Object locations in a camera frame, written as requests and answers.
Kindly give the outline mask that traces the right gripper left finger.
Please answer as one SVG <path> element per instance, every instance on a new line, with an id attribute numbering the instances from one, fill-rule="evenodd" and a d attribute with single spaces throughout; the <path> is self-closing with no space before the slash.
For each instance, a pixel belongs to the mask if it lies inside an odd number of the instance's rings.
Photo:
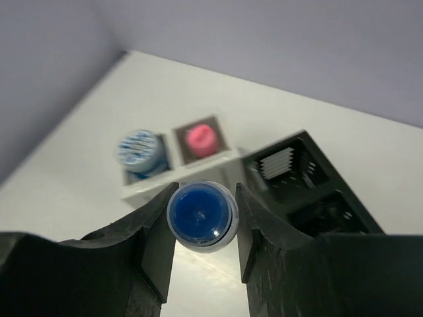
<path id="1" fill-rule="evenodd" d="M 1 234 L 2 316 L 159 316 L 175 238 L 166 216 L 177 183 L 80 240 Z"/>

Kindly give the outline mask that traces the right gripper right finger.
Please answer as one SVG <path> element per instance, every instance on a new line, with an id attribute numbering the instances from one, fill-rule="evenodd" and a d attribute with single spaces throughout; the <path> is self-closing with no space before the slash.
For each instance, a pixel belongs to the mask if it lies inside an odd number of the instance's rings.
<path id="1" fill-rule="evenodd" d="M 312 238 L 237 184 L 241 280 L 251 316 L 421 316 L 422 237 Z"/>

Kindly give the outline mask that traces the clear blue-capped glue tube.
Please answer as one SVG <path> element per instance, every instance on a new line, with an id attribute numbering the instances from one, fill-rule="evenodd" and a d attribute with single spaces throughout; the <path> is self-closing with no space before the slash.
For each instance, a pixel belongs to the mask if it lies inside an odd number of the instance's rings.
<path id="1" fill-rule="evenodd" d="M 175 238 L 201 254 L 229 245 L 237 234 L 239 221 L 234 195 L 217 182 L 187 183 L 172 194 L 167 205 L 167 222 Z"/>

